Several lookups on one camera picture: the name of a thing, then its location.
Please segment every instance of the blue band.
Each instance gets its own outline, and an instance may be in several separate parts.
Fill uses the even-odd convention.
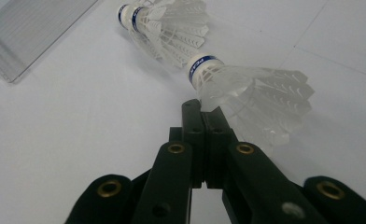
[[[137,14],[139,13],[139,11],[144,8],[144,7],[139,7],[137,8],[135,11],[134,11],[134,14],[133,14],[133,28],[136,30],[136,32],[140,33],[139,30],[137,29],[137,26],[136,26],[136,16]]]
[[[209,60],[215,60],[217,59],[217,57],[212,56],[212,55],[206,55],[202,58],[200,58],[199,60],[197,60],[191,67],[190,72],[189,72],[189,81],[192,84],[192,77],[194,76],[195,70],[197,70],[197,68],[204,62],[209,61]]]
[[[128,4],[125,4],[125,5],[123,5],[123,6],[120,8],[120,10],[119,10],[119,22],[120,22],[121,26],[122,26],[122,27],[124,27],[126,30],[128,30],[128,29],[127,29],[127,27],[125,27],[125,26],[124,26],[124,24],[122,24],[122,21],[121,21],[121,12],[122,12],[122,10],[123,10],[125,7],[127,7],[127,6],[128,6]]]

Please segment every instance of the badminton shuttlecock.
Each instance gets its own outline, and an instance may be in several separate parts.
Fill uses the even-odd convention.
[[[120,7],[117,18],[146,54],[182,67],[204,43],[204,10],[201,0],[142,0]]]
[[[215,56],[198,54],[187,64],[201,110],[218,106],[240,140],[254,143],[268,155],[286,144],[302,127],[314,93],[299,71],[225,65]]]

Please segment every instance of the white surface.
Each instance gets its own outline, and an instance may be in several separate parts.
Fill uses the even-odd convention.
[[[99,1],[20,83],[0,79],[0,223],[63,223],[95,178],[142,174],[195,98],[184,74],[136,49],[115,20],[122,3]],[[366,198],[366,0],[214,0],[208,12],[203,51],[301,70],[316,91],[278,167]],[[195,190],[191,223],[229,223],[220,197]]]

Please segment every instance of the shuttlecock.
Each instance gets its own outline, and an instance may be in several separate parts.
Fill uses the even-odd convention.
[[[299,71],[229,66],[207,54],[194,56],[186,68],[201,110],[220,106],[238,138],[268,155],[289,141],[311,110],[308,98],[314,90]]]
[[[204,43],[204,11],[201,0],[142,0],[120,7],[117,18],[146,54],[183,67]]]

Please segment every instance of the clear plastic container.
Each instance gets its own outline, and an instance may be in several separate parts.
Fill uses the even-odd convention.
[[[96,1],[9,1],[0,9],[0,76],[16,80]]]

